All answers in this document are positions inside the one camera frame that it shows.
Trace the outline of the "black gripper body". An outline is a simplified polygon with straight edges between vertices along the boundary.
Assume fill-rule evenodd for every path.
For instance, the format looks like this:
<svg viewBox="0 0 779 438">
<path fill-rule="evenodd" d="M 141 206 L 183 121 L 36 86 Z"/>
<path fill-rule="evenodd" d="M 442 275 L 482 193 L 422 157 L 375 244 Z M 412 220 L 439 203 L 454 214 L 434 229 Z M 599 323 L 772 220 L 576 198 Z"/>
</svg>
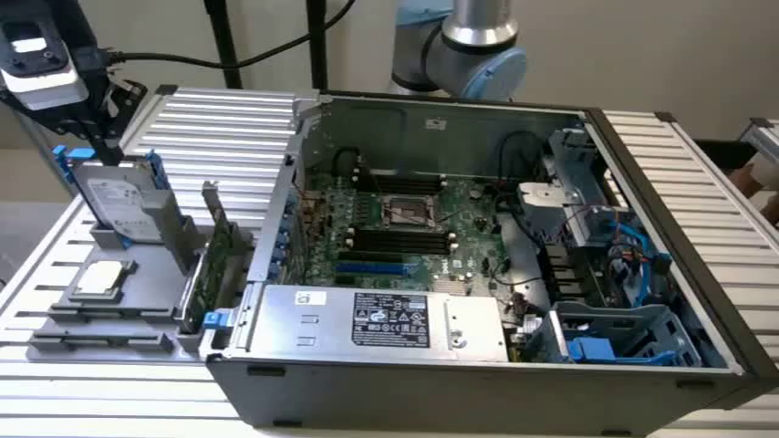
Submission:
<svg viewBox="0 0 779 438">
<path fill-rule="evenodd" d="M 77 1 L 23 3 L 23 114 L 84 138 L 80 119 L 112 123 L 108 54 Z"/>
</svg>

